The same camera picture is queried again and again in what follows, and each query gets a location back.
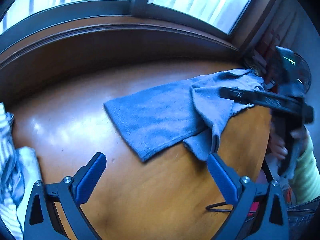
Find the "yellow sleeve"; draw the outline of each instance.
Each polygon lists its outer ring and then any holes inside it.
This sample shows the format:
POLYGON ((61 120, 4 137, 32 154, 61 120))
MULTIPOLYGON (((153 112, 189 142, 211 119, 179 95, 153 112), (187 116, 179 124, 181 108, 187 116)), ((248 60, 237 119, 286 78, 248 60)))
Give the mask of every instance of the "yellow sleeve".
POLYGON ((289 180, 289 185, 296 196, 297 204, 313 200, 320 195, 320 175, 310 136, 306 150, 298 158, 294 177, 289 180))

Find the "wall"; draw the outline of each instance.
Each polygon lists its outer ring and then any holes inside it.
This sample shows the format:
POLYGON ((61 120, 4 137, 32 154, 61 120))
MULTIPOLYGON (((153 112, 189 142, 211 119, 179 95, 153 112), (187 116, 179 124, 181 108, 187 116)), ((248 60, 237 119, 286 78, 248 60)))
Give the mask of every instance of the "wall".
POLYGON ((306 101, 313 106, 315 110, 315 122, 308 125, 307 128, 310 131, 313 145, 314 154, 318 162, 318 168, 320 167, 320 66, 319 66, 319 52, 320 52, 320 36, 316 31, 314 25, 309 19, 308 15, 304 12, 304 21, 301 28, 295 38, 292 46, 292 50, 298 52, 308 63, 312 81, 309 92, 306 94, 306 101))
POLYGON ((260 40, 260 38, 262 37, 264 32, 267 30, 267 28, 268 28, 270 22, 272 21, 277 9, 279 8, 279 5, 280 5, 281 1, 282 0, 276 0, 275 1, 275 3, 273 4, 268 16, 266 17, 265 21, 263 22, 263 24, 261 25, 261 27, 257 31, 256 35, 250 41, 250 43, 247 46, 245 52, 249 51, 251 48, 256 46, 256 44, 258 43, 258 41, 260 40))

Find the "gray cloth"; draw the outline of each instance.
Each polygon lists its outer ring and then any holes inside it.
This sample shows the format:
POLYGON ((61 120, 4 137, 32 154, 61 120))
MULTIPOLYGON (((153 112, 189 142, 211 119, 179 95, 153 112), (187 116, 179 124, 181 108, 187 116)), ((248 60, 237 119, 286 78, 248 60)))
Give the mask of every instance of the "gray cloth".
POLYGON ((234 69, 177 81, 104 104, 122 138, 142 161, 183 140, 198 159, 216 152, 229 118, 246 107, 220 98, 220 86, 263 91, 263 79, 234 69))

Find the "blue gripper pad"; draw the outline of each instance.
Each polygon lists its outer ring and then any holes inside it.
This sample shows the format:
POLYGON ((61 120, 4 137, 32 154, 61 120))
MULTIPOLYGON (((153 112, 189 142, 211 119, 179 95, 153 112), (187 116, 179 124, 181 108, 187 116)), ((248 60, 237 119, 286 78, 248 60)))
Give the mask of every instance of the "blue gripper pad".
MULTIPOLYGON (((226 166, 225 164, 224 166, 225 169, 229 169, 230 171, 230 167, 226 166)), ((231 205, 238 203, 238 189, 236 185, 232 182, 231 178, 222 168, 216 157, 212 154, 209 154, 207 159, 207 167, 226 203, 231 205)))
POLYGON ((73 176, 71 192, 77 206, 88 201, 106 166, 106 156, 97 152, 88 164, 81 167, 73 176))

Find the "human hand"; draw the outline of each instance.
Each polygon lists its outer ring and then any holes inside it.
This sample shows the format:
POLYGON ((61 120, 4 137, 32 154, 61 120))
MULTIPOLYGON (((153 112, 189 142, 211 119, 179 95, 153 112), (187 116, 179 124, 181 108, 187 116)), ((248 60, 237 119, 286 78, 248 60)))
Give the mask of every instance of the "human hand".
MULTIPOLYGON (((307 147, 309 131, 303 126, 302 128, 293 130, 290 133, 294 139, 303 140, 303 146, 299 155, 301 156, 307 147)), ((279 160, 284 160, 288 154, 284 140, 276 134, 273 124, 271 124, 268 146, 271 150, 271 154, 279 160)))

